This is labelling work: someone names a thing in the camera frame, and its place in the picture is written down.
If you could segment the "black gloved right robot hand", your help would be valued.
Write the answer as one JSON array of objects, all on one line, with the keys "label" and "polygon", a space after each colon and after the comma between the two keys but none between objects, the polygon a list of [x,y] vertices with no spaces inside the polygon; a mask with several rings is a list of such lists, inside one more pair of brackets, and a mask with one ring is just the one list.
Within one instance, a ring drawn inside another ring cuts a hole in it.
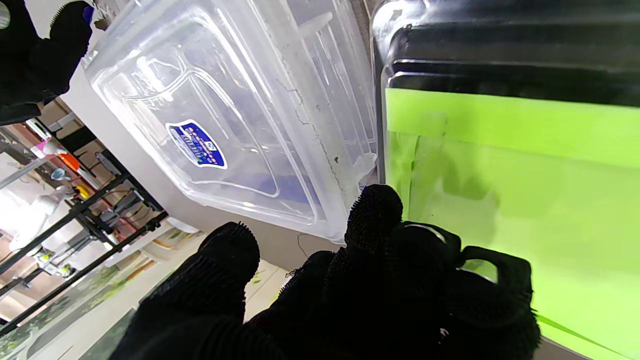
[{"label": "black gloved right robot hand", "polygon": [[94,7],[76,0],[58,9],[47,38],[41,38],[23,0],[3,0],[1,11],[0,124],[15,125],[41,115],[46,105],[70,89],[80,60],[89,50]]}]

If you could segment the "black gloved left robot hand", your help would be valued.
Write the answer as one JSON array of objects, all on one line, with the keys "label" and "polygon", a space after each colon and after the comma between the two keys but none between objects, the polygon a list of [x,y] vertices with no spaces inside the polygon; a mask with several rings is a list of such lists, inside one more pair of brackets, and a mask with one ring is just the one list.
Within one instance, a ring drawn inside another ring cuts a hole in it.
[{"label": "black gloved left robot hand", "polygon": [[542,335],[530,263],[402,213],[390,186],[367,186],[345,246],[310,255],[249,320],[258,241],[225,223],[142,299],[109,358],[532,360]]}]

